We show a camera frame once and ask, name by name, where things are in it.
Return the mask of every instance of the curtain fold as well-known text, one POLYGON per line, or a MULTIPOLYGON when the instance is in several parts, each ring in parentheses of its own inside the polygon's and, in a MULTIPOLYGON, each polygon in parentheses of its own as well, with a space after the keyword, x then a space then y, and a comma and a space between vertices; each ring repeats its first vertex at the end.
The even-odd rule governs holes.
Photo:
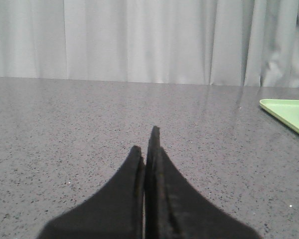
POLYGON ((0 0, 0 76, 299 87, 299 0, 0 0))

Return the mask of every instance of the speckled granite surface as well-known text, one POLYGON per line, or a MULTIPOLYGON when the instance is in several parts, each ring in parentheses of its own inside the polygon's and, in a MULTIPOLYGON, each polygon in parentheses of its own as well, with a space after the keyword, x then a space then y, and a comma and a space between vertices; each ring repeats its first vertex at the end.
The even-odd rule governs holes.
POLYGON ((134 144, 145 156, 153 125, 203 196, 265 239, 299 239, 299 136, 262 98, 299 89, 0 78, 0 239, 35 238, 134 144))

